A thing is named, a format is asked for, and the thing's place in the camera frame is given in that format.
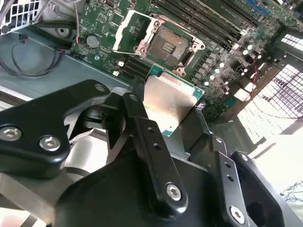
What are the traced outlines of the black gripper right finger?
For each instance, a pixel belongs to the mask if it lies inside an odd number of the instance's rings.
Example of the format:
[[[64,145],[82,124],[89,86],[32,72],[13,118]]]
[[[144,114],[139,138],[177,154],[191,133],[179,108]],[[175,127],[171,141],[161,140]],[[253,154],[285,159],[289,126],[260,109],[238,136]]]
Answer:
[[[189,161],[207,169],[216,216],[229,227],[291,227],[293,212],[246,154],[228,154],[193,107],[181,123]]]

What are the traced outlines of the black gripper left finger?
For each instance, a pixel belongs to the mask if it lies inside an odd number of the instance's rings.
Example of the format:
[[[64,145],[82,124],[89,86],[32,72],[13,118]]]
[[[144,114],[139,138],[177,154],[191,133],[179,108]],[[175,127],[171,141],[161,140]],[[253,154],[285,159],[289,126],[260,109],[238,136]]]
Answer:
[[[185,212],[186,189],[155,121],[142,100],[126,92],[110,92],[95,80],[85,80],[0,113],[0,169],[27,177],[59,174],[70,153],[70,139],[84,127],[102,127],[117,158],[133,140],[143,173],[145,201],[164,217]]]

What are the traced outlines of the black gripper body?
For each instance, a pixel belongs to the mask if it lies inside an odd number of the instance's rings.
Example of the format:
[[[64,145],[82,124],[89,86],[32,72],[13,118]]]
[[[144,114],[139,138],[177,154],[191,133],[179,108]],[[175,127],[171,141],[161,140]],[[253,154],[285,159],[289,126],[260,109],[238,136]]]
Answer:
[[[174,160],[189,203],[179,217],[164,218],[147,199],[144,176],[135,153],[71,185],[55,208],[56,227],[224,227],[210,175]]]

